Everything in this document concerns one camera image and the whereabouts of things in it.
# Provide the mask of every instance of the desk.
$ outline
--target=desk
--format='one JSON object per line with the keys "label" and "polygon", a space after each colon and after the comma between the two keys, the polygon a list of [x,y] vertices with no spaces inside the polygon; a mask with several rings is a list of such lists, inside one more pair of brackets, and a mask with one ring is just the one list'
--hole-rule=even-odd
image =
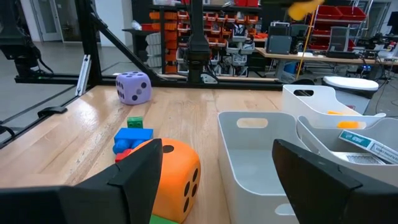
{"label": "desk", "polygon": [[114,163],[113,137],[128,116],[143,116],[156,138],[191,145],[201,160],[197,201],[184,224],[229,224],[218,167],[221,111],[275,111],[280,91],[155,88],[150,102],[120,103],[115,87],[96,86],[0,150],[0,187],[74,185]]}
{"label": "desk", "polygon": [[[259,52],[263,57],[266,58],[275,58],[279,60],[275,72],[275,77],[278,78],[279,80],[282,80],[282,74],[284,73],[284,67],[285,63],[287,61],[300,61],[302,59],[302,53],[299,52],[297,55],[294,54],[288,54],[288,55],[281,55],[281,54],[270,54],[267,53],[264,48],[261,47],[256,47],[256,52]],[[304,61],[317,61],[317,62],[328,62],[328,63],[347,63],[347,64],[363,64],[362,59],[344,59],[344,58],[328,58],[322,55],[319,56],[314,56],[312,53],[305,53],[304,54]],[[373,59],[365,59],[366,64],[368,65],[374,65],[378,64],[379,62],[373,60]],[[384,65],[398,65],[398,62],[385,62],[384,59],[382,59],[382,64]]]}

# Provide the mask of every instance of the blue block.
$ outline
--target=blue block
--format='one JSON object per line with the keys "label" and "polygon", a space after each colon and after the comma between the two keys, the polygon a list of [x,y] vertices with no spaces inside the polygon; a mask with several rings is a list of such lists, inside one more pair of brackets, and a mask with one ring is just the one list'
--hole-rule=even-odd
{"label": "blue block", "polygon": [[122,153],[126,149],[134,149],[144,141],[154,137],[153,129],[121,128],[114,137],[113,152]]}

